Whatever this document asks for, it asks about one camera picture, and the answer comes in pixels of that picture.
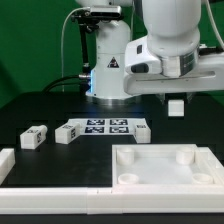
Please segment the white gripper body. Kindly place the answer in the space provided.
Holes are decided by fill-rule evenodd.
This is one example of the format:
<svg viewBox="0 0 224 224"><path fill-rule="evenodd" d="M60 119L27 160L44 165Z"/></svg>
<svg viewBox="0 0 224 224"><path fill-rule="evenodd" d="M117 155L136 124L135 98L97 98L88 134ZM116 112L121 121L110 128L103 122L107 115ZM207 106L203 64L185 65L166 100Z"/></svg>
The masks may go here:
<svg viewBox="0 0 224 224"><path fill-rule="evenodd" d="M124 91L129 95L224 90L224 54L201 56L196 67L178 78L161 74L126 74Z"/></svg>

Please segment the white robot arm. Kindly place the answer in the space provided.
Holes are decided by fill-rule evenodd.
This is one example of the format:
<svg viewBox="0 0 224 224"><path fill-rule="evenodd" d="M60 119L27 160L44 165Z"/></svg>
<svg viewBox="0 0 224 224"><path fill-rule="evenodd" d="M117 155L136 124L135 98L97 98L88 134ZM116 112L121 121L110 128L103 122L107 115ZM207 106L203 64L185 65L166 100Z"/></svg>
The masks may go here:
<svg viewBox="0 0 224 224"><path fill-rule="evenodd" d="M201 9L209 0L76 0L97 26L97 63L87 95L134 95L224 89L224 41L200 44Z"/></svg>

